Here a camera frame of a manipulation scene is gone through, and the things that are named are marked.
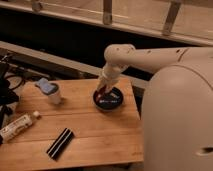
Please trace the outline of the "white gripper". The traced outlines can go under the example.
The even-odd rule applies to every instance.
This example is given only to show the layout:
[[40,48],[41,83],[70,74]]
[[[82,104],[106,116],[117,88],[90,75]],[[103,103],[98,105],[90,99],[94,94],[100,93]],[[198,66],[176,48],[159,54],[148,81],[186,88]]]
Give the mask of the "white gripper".
[[113,89],[113,86],[118,82],[120,74],[121,69],[118,66],[105,65],[99,76],[100,82],[97,86],[97,91],[100,91],[105,87],[105,93],[109,93]]

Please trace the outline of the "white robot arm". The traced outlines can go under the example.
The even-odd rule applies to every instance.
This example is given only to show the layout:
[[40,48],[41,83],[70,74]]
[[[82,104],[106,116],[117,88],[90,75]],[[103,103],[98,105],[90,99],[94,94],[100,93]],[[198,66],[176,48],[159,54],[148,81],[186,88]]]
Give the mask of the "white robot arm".
[[129,67],[152,75],[141,106],[144,171],[213,171],[213,47],[112,44],[104,58],[101,93]]

